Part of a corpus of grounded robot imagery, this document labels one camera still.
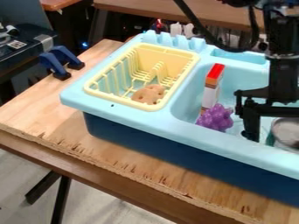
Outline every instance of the plywood tabletop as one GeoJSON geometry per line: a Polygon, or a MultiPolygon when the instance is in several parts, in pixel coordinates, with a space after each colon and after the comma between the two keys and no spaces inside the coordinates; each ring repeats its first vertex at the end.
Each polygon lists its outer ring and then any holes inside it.
{"type": "MultiPolygon", "coordinates": [[[[217,0],[185,1],[195,15],[206,25],[222,26],[235,30],[250,30],[248,12],[245,8],[233,8],[217,0]]],[[[181,22],[188,21],[173,0],[94,0],[94,7],[150,18],[163,18],[181,22]]],[[[256,11],[256,17],[260,27],[263,27],[260,11],[256,11]]]]}
{"type": "Polygon", "coordinates": [[[81,0],[39,0],[46,11],[58,11],[81,0]]]}
{"type": "Polygon", "coordinates": [[[122,43],[84,52],[87,66],[60,81],[49,76],[0,108],[0,144],[8,151],[178,223],[297,224],[299,209],[95,138],[81,112],[59,93],[122,43]]]}

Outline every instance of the black cable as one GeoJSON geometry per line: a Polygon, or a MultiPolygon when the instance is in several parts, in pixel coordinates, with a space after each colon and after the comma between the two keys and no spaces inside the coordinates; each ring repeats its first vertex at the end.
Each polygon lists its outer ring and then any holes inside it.
{"type": "Polygon", "coordinates": [[[260,37],[260,29],[256,22],[255,14],[254,14],[254,7],[248,6],[248,14],[250,25],[252,29],[252,37],[250,41],[250,45],[243,48],[233,48],[228,45],[224,45],[223,43],[219,42],[208,30],[206,30],[205,26],[200,23],[198,18],[194,15],[193,11],[189,8],[189,6],[184,2],[184,0],[173,0],[177,6],[181,9],[181,11],[190,19],[190,21],[194,24],[194,26],[198,29],[198,31],[205,36],[207,40],[209,40],[213,45],[217,46],[218,48],[225,50],[231,53],[243,53],[245,51],[251,50],[259,41],[260,37]]]}

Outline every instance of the white floor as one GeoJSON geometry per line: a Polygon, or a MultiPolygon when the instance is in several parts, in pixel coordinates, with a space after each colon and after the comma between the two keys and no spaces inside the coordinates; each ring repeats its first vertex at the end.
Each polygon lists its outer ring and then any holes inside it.
{"type": "MultiPolygon", "coordinates": [[[[0,150],[0,224],[48,224],[58,181],[33,206],[24,195],[49,171],[0,150]]],[[[73,181],[63,224],[171,224],[173,222],[73,181]]]]}

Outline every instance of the black table leg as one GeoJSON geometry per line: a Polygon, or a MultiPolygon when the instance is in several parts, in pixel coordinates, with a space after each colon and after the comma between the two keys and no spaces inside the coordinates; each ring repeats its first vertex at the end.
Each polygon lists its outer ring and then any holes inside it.
{"type": "Polygon", "coordinates": [[[71,185],[71,179],[65,176],[61,176],[51,224],[60,224],[62,222],[63,213],[65,212],[65,208],[66,208],[66,200],[70,189],[70,185],[71,185]]]}
{"type": "Polygon", "coordinates": [[[26,195],[26,200],[33,205],[61,175],[54,171],[50,171],[44,178],[42,178],[26,195]]]}

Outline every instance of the yellow plastic drying rack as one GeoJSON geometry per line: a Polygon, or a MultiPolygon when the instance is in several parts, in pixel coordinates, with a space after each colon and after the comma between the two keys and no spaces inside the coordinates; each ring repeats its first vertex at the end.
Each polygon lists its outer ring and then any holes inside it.
{"type": "Polygon", "coordinates": [[[195,52],[138,43],[89,79],[84,91],[137,109],[156,111],[167,103],[198,61],[199,56],[195,52]],[[135,91],[152,83],[165,87],[163,99],[159,99],[155,105],[131,100],[130,96],[135,91]]]}

